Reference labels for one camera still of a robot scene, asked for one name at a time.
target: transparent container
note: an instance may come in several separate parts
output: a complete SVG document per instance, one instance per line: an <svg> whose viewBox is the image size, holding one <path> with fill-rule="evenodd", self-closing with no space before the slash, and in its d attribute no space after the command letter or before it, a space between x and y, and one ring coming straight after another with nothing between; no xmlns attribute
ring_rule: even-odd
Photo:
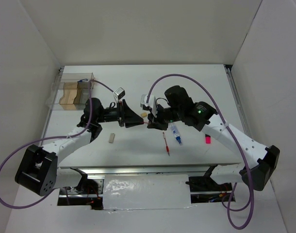
<svg viewBox="0 0 296 233"><path fill-rule="evenodd" d="M93 73L63 74L57 76L51 86L46 105L52 110L82 110L89 99L88 81Z"/></svg>

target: white table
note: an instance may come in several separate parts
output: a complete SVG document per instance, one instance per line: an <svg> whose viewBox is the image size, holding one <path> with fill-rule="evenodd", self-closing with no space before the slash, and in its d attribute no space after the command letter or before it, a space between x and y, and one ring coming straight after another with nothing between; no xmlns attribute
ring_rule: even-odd
<svg viewBox="0 0 296 233"><path fill-rule="evenodd" d="M212 93L225 118L242 129L238 112L233 101L227 76L222 65L192 65L192 66L79 66L66 67L65 73L93 72L95 77L105 82L111 88L120 86L126 89L125 99L136 112L140 96L148 92L154 80L167 73L182 73L196 78ZM130 88L131 80L137 88ZM203 100L211 103L198 87L187 80L172 78L162 81L154 90L156 96L170 86L184 86L194 101ZM102 87L96 87L93 96L100 97L104 106L112 101L110 93ZM46 136L66 134L78 122L82 113L79 111L56 111L51 115ZM213 141L211 145L204 144L204 136L193 130L177 124L183 147L179 147L170 132L166 136L171 148L171 156L164 151L164 141L161 132L148 130L149 139L141 136L146 130L143 127L121 129L116 124L103 124L103 132L99 138L84 147L78 153L63 161L63 166L130 166L130 165L177 165L177 164L210 164L236 163L237 159L225 147ZM113 144L108 143L109 133L115 133ZM116 148L123 149L121 154L114 153ZM235 193L236 202L232 207L242 207L248 200L248 189L245 184L239 184ZM26 205L39 197L20 186L15 205ZM226 210L220 203L201 203L187 209L171 210L137 210L137 211L94 211L88 206L57 206L58 190L35 207L24 210L13 210L10 215L6 233L47 233L47 232L85 232L85 233L151 233L151 232L237 232L228 223ZM233 221L240 224L247 216L244 213L232 213ZM272 189L268 183L263 192L255 193L255 210L250 225L240 231L243 233L275 232L285 233L286 229Z"/></svg>
<svg viewBox="0 0 296 233"><path fill-rule="evenodd" d="M219 104L225 118L243 130L223 65L70 66L65 67L63 73L93 73L97 80L113 90L123 87L128 106L137 114L143 112L140 107L142 94L148 93L156 79L169 73L185 74L203 84ZM194 102L206 101L213 105L200 87L181 77L170 77L160 81L155 86L153 94L156 97L165 97L164 92L174 85L184 87ZM110 102L114 101L113 95L101 85L95 86L92 95L99 98L104 107L108 107ZM160 100L159 103L167 106L165 101ZM82 111L53 111L46 136L69 133L80 121L81 115ZM217 141L212 139L212 144L206 144L204 134L193 127L188 127L182 122L177 122L176 125L183 145L180 146L172 132L167 130L165 134L170 156L165 151L161 131L147 129L146 125L126 129L119 127L117 122L111 122L102 123L103 130L99 137L68 156L60 163L60 167L209 165L241 162L241 158L236 157ZM113 144L108 143L110 133L115 133Z"/></svg>

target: white wall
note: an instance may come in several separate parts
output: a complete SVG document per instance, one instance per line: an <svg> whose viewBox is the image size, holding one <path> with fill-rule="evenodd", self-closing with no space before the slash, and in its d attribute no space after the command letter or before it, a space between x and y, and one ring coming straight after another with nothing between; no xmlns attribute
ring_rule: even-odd
<svg viewBox="0 0 296 233"><path fill-rule="evenodd" d="M296 0L263 0L232 74L253 136L281 150L272 182L296 233Z"/></svg>
<svg viewBox="0 0 296 233"><path fill-rule="evenodd" d="M0 1L0 163L14 149L39 138L47 117L44 106L58 68L45 43L15 0ZM14 175L22 153L0 177L0 195L13 204ZM11 209L0 204L0 233Z"/></svg>
<svg viewBox="0 0 296 233"><path fill-rule="evenodd" d="M261 0L22 0L63 65L233 64Z"/></svg>

